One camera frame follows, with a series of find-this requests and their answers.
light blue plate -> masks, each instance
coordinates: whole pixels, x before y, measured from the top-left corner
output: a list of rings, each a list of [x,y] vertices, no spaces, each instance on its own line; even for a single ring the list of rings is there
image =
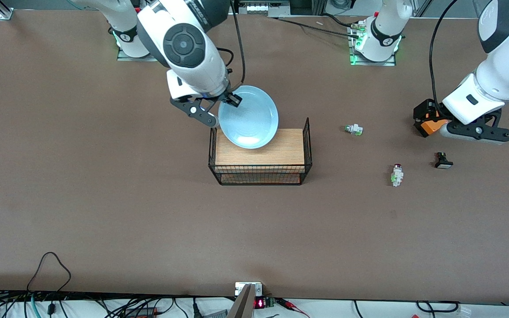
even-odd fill
[[[278,129],[278,111],[262,89],[242,85],[233,92],[242,97],[239,107],[221,103],[221,130],[234,144],[246,149],[260,148],[272,140]]]

green and white connector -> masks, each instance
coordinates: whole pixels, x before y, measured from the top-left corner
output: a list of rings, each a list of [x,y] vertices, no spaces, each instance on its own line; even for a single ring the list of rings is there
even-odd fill
[[[359,125],[357,125],[357,124],[346,125],[345,131],[348,133],[351,133],[351,135],[356,135],[356,136],[362,135],[362,127],[359,127]]]

tabletop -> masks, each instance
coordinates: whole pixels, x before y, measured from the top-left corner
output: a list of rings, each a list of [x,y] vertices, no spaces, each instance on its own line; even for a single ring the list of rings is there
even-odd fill
[[[410,20],[397,66],[370,67],[350,65],[342,36],[239,16],[246,84],[274,99],[280,128],[309,117],[313,167],[300,186],[221,186],[209,129],[170,105],[165,68],[116,61],[99,12],[17,10],[0,22],[0,289],[25,288],[55,251],[65,290],[230,295],[261,281],[281,297],[509,302],[509,143],[412,126],[435,22]],[[236,83],[233,20],[209,36],[235,52]],[[438,94],[484,57],[475,20],[444,21]],[[361,136],[342,131],[353,123]],[[434,169],[437,151],[455,165]],[[66,278],[50,258],[40,276],[32,288]]]

wooden board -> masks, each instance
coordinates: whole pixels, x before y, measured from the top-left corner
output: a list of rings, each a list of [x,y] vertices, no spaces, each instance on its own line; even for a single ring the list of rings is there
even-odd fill
[[[218,129],[216,165],[303,165],[302,129],[279,129],[274,138],[257,149],[241,148],[230,142]]]

robot control buttons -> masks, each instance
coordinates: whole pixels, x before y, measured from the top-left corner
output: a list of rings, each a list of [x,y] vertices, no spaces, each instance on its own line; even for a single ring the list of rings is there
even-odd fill
[[[164,54],[176,66],[194,68],[205,58],[204,36],[196,26],[179,23],[166,32]]]

